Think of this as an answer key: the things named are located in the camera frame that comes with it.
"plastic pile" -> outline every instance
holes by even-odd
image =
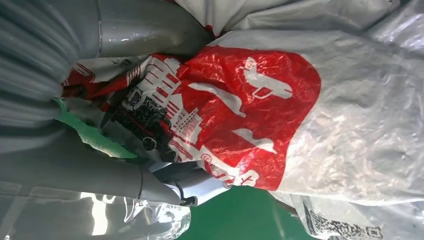
[[[66,97],[98,110],[72,113],[138,155],[270,191],[316,238],[421,239],[424,1],[176,2],[216,40],[110,59],[106,77],[80,62]]]

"plastic bag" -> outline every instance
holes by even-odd
[[[364,206],[321,197],[271,194],[295,208],[307,233],[318,239],[420,240],[424,234],[423,202]]]
[[[190,225],[189,207],[128,197],[0,182],[6,238],[173,240]]]
[[[116,119],[163,159],[201,160],[229,184],[411,202],[423,193],[422,63],[339,31],[231,31],[184,65],[154,55]]]
[[[176,0],[215,36],[230,30],[363,30],[399,0]]]
[[[374,26],[369,36],[385,44],[424,54],[424,1],[412,0]]]
[[[72,67],[68,78],[63,82],[63,96],[89,99],[107,86],[109,81],[131,70],[147,57],[148,55],[80,60]],[[108,92],[101,94],[113,93],[128,87],[128,85],[129,82],[126,82],[119,87],[109,87]]]

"gray hose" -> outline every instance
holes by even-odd
[[[0,183],[139,196],[140,170],[83,147],[51,97],[81,58],[194,55],[201,26],[161,0],[0,0],[0,26]]]

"red and white plastic bag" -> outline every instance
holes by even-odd
[[[229,184],[385,205],[422,200],[423,61],[340,31],[232,31],[153,55],[116,120]]]

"qr code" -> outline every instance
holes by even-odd
[[[326,219],[309,210],[305,205],[307,227],[312,235],[340,235],[346,240],[382,240],[380,227],[359,226],[342,221]]]

